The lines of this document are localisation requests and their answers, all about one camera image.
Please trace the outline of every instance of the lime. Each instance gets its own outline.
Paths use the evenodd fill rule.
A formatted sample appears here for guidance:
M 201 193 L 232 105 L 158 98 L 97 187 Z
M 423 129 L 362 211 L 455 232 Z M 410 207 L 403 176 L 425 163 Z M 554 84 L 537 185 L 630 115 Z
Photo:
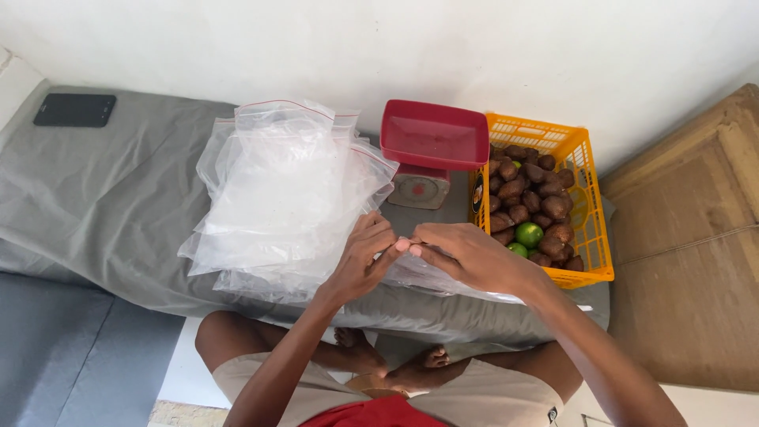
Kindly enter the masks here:
M 536 223 L 521 223 L 514 233 L 517 242 L 525 248 L 534 248 L 543 238 L 543 230 Z
M 517 243 L 517 242 L 509 243 L 506 246 L 506 248 L 508 248 L 509 251 L 512 251 L 523 258 L 527 257 L 527 248 L 525 248 L 525 246 L 522 245 L 521 243 Z

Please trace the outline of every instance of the smartphone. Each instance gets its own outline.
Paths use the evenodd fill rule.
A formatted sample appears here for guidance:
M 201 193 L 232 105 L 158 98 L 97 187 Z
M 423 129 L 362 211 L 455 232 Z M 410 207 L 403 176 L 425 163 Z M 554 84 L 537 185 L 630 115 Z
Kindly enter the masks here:
M 49 93 L 34 118 L 37 126 L 102 128 L 108 124 L 116 97 L 86 93 Z

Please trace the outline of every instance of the bare foot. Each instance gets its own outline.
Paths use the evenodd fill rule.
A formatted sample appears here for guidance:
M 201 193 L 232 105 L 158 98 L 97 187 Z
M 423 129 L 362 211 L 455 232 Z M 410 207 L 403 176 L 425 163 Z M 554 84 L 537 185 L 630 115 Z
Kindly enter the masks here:
M 367 336 L 361 329 L 352 327 L 336 327 L 335 340 L 337 345 L 344 347 L 348 358 L 352 361 L 351 372 L 356 374 L 373 374 L 380 378 L 387 375 L 387 362 L 377 350 L 369 344 Z
M 442 368 L 450 363 L 443 346 L 434 346 L 417 354 L 411 360 L 401 365 L 395 371 L 385 377 L 388 387 L 397 391 L 414 393 L 417 391 L 429 391 L 445 384 L 442 380 Z

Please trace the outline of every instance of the yellow basket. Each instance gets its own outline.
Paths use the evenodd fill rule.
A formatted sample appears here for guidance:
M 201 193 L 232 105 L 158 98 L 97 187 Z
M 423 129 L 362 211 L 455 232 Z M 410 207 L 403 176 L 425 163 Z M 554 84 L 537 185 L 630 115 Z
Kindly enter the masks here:
M 556 170 L 567 168 L 575 173 L 575 185 L 568 190 L 575 202 L 575 208 L 570 213 L 572 228 L 575 229 L 575 240 L 572 244 L 575 254 L 583 258 L 587 271 L 544 267 L 553 282 L 564 289 L 574 289 L 603 280 L 614 280 L 606 222 L 601 207 L 601 193 L 598 191 L 598 179 L 587 129 L 494 113 L 485 116 L 490 127 L 490 143 L 494 147 L 504 148 L 510 144 L 532 147 L 541 154 L 552 154 L 556 158 Z M 469 185 L 472 188 L 469 195 L 469 221 L 488 234 L 489 175 L 487 164 L 469 173 Z

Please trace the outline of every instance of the beige shorts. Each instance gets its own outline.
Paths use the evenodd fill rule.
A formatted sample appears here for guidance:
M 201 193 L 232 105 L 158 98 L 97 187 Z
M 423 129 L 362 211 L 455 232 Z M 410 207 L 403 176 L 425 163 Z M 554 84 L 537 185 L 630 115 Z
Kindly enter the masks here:
M 240 356 L 213 372 L 213 379 L 230 402 L 235 402 L 269 354 Z M 369 399 L 309 362 L 279 426 L 297 427 L 326 410 Z M 546 427 L 564 407 L 559 395 L 532 375 L 475 359 L 453 381 L 428 394 L 412 397 L 408 402 L 421 412 L 456 427 Z

